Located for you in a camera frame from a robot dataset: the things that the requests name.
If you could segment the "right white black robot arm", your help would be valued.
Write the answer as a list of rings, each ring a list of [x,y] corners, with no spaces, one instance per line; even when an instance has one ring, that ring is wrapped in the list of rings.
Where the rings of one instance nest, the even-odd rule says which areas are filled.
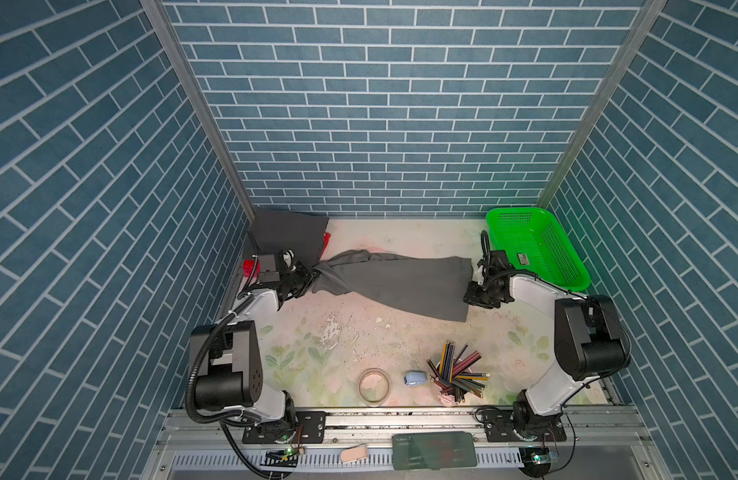
[[[554,359],[513,402],[512,425],[522,439],[535,439],[558,423],[564,407],[590,384],[626,368],[631,341],[613,301],[572,292],[515,268],[503,250],[486,246],[478,262],[482,281],[472,281],[464,301],[494,309],[520,300],[553,320]]]

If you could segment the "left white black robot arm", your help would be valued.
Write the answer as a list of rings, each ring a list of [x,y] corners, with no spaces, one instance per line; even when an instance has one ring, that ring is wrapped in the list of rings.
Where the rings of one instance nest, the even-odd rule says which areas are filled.
[[[256,322],[304,295],[313,275],[291,250],[255,256],[232,308],[193,329],[184,410],[198,424],[292,430],[291,395],[265,383]]]

